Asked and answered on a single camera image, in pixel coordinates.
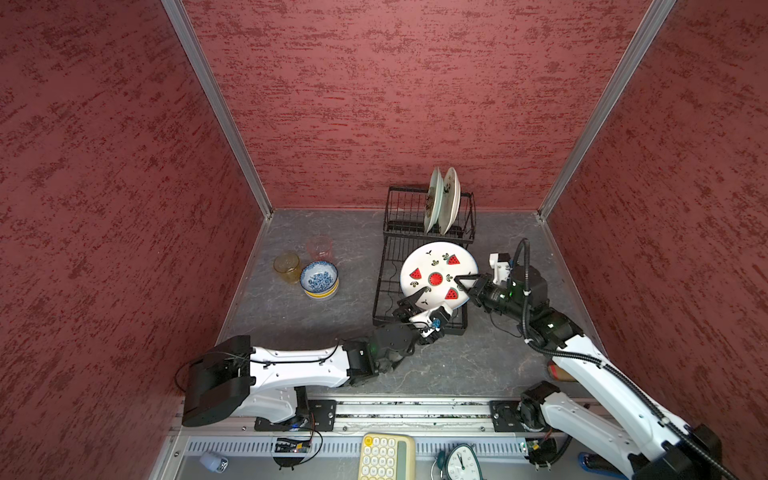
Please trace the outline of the white plate blue rim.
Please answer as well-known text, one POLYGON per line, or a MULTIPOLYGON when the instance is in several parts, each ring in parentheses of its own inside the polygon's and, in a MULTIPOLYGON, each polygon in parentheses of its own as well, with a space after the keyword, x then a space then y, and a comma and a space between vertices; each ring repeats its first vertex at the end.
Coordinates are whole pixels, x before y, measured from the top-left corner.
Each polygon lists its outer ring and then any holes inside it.
POLYGON ((432 242, 418 247, 403 262, 400 287, 408 297, 422 291, 417 306, 423 310, 446 306, 456 310, 468 300, 456 276, 479 273, 474 257, 463 247, 450 242, 432 242))

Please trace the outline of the cream plate gold rim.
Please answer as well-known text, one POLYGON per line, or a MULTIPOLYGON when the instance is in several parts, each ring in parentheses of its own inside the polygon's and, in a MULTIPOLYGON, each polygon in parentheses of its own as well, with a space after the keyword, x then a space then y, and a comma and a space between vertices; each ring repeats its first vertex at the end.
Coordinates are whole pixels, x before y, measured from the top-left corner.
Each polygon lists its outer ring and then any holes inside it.
POLYGON ((461 203, 461 185, 455 168, 450 167, 443 179, 443 197, 438 220, 441 235, 446 235, 454 224, 461 203))

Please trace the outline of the mint green plate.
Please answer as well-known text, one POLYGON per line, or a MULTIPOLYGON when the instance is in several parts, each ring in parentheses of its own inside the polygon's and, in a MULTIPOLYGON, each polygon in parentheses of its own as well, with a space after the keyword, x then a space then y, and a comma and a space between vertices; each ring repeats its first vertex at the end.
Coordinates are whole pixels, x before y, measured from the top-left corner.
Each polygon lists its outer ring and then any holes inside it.
POLYGON ((429 233, 437 223, 442 205, 443 193, 443 175, 441 174, 440 168, 435 167, 431 175, 425 203, 424 233, 429 233))

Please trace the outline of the yellow bowl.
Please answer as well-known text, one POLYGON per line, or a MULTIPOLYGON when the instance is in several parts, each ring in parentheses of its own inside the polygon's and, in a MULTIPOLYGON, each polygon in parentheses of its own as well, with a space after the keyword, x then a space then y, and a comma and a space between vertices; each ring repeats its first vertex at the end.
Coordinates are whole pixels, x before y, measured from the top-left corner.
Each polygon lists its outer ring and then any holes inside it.
POLYGON ((313 298, 313 299, 327 299, 327 298, 333 297, 336 294, 336 292, 338 290, 338 286, 339 286, 339 284, 335 284, 333 287, 329 288, 328 290, 326 290, 324 292, 312 293, 312 292, 309 292, 309 291, 305 290, 304 293, 308 297, 313 298))

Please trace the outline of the blue floral white bowl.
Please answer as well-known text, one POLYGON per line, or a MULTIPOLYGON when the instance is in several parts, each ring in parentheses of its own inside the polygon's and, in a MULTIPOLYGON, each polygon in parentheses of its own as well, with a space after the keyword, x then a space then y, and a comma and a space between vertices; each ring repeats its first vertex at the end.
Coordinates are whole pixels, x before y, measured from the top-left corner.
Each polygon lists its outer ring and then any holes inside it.
POLYGON ((338 270, 333 263, 315 261, 302 270, 299 283, 304 291, 319 293, 333 287, 337 280, 338 270))

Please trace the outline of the pink drinking glass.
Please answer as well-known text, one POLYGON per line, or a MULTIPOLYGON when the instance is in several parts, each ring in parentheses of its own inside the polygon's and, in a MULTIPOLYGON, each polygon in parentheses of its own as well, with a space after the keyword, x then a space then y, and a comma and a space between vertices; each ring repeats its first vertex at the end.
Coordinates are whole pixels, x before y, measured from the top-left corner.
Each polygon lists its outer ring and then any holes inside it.
POLYGON ((333 240, 327 235, 316 235, 305 244, 307 253, 313 261, 334 263, 333 240))

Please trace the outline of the amber drinking glass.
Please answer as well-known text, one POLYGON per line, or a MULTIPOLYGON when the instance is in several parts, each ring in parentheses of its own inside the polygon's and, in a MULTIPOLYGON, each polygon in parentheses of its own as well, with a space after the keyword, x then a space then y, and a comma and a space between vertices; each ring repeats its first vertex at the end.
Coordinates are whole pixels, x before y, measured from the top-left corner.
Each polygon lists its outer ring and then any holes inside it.
POLYGON ((274 259, 273 270, 286 283, 296 284, 300 281, 303 267, 299 255, 294 251, 287 251, 274 259))

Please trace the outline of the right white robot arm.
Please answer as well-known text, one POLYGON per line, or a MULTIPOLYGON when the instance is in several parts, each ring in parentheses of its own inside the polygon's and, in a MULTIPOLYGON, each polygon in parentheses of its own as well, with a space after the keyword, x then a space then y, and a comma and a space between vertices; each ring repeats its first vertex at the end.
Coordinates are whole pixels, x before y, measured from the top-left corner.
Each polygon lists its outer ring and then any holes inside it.
POLYGON ((542 382, 524 402, 534 424, 577 439, 628 479, 732 478, 722 463, 722 443, 708 427, 691 427, 653 400, 536 291, 520 281, 504 291, 489 275, 460 275, 455 282, 479 307, 517 320, 526 345, 552 358, 613 418, 606 421, 542 382))

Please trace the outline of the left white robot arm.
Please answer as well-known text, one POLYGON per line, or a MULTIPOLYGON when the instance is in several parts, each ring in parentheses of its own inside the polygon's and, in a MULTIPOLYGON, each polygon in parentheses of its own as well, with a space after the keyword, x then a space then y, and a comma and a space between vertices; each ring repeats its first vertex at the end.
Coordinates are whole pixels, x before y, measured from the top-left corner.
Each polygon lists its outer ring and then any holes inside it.
POLYGON ((395 370, 417 344, 439 339, 454 308, 428 307, 418 290, 399 302, 405 322, 377 327, 366 337, 341 340, 320 350, 279 351, 234 336, 187 364, 182 425, 202 427, 233 415, 293 427, 311 416, 306 389, 356 386, 395 370))

